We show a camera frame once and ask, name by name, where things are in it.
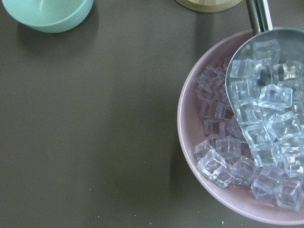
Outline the steel ice scoop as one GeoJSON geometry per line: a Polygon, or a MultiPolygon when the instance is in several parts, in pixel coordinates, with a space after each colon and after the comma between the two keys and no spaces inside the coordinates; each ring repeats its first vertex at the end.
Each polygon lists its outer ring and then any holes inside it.
{"type": "Polygon", "coordinates": [[[251,148],[304,140],[304,33],[272,26],[265,0],[247,1],[253,36],[233,55],[226,90],[251,148]]]}

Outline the wooden stand with round base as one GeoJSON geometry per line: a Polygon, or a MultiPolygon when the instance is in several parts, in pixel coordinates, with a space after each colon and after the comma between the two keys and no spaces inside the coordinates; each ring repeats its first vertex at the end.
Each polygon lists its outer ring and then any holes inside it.
{"type": "Polygon", "coordinates": [[[176,2],[193,11],[214,13],[228,10],[242,0],[176,0],[176,2]]]}

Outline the mint green bowl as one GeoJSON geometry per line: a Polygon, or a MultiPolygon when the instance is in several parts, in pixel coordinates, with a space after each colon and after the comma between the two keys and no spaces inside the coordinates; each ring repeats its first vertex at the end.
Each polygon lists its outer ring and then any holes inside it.
{"type": "Polygon", "coordinates": [[[3,0],[5,10],[19,23],[37,31],[60,33],[88,16],[93,0],[3,0]]]}

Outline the pink bowl of ice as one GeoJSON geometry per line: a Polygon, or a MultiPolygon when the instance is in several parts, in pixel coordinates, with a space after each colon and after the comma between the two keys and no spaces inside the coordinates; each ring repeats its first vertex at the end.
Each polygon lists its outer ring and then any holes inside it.
{"type": "Polygon", "coordinates": [[[199,118],[200,100],[195,93],[196,77],[208,65],[222,65],[224,57],[234,54],[251,37],[252,31],[245,30],[225,38],[203,54],[188,74],[181,90],[177,110],[180,145],[190,169],[208,192],[208,196],[213,196],[229,209],[252,220],[282,226],[303,226],[303,209],[292,211],[278,207],[273,200],[256,200],[250,189],[243,186],[221,189],[200,174],[197,161],[192,155],[194,146],[205,139],[203,123],[199,118]]]}

